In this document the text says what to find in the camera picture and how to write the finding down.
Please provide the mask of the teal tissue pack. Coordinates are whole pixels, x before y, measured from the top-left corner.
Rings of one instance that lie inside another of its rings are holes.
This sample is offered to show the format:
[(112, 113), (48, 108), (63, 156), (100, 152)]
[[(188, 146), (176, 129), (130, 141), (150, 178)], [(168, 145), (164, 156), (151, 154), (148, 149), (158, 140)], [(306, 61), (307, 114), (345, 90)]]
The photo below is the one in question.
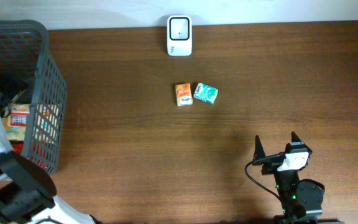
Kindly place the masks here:
[(193, 97), (197, 100), (201, 100), (213, 105), (217, 98), (218, 92), (219, 90), (215, 87), (206, 85), (204, 83), (199, 83), (196, 86)]

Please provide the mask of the red snack bag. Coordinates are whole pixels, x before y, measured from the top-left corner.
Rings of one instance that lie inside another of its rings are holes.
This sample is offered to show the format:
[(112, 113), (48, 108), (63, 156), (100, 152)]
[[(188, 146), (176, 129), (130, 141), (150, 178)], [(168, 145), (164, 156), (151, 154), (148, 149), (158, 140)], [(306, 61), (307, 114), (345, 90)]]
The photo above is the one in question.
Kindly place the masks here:
[(25, 147), (24, 141), (10, 140), (9, 141), (16, 154), (20, 154), (26, 159), (32, 161), (35, 165), (41, 167), (44, 170), (50, 170), (50, 156), (47, 152), (47, 147), (42, 144), (32, 142), (30, 147)]

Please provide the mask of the yellow snack bag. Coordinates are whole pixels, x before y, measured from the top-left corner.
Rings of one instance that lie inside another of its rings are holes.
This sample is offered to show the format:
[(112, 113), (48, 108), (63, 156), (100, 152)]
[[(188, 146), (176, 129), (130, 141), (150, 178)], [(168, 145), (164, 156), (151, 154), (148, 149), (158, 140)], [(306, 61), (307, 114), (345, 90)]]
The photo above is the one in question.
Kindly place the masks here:
[[(34, 137), (38, 140), (46, 141), (47, 143), (54, 143), (57, 136), (57, 118), (54, 112), (59, 112), (54, 109), (53, 105), (48, 109), (47, 106), (37, 106), (35, 114), (35, 128)], [(30, 115), (30, 104), (12, 104), (11, 113), (6, 118), (2, 119), (2, 124), (7, 133), (7, 138), (10, 141), (24, 141), (27, 118)]]

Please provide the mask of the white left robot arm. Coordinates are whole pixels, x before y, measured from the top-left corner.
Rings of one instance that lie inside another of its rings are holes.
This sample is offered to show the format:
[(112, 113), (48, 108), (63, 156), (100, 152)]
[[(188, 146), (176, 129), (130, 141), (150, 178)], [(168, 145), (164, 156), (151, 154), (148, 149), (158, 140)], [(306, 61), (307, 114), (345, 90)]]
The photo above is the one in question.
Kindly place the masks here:
[(15, 154), (0, 138), (0, 223), (9, 212), (21, 223), (266, 223), (245, 180), (246, 150), (255, 126), (230, 111), (123, 117), (75, 129), (63, 178), (74, 207), (57, 194), (50, 176)]

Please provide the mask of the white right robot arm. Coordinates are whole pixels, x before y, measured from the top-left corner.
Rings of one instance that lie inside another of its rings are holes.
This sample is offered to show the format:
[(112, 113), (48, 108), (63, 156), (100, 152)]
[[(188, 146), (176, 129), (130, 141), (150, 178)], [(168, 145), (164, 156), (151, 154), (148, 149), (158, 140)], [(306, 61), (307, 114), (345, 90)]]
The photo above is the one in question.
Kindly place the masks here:
[(307, 167), (312, 153), (298, 135), (291, 132), (291, 141), (283, 152), (271, 156), (261, 152), (262, 157), (254, 162), (255, 165), (262, 166), (262, 175), (274, 176), (283, 210), (282, 215), (273, 217), (275, 224), (344, 223), (335, 219), (320, 220), (325, 186), (315, 180), (299, 178), (299, 171)]

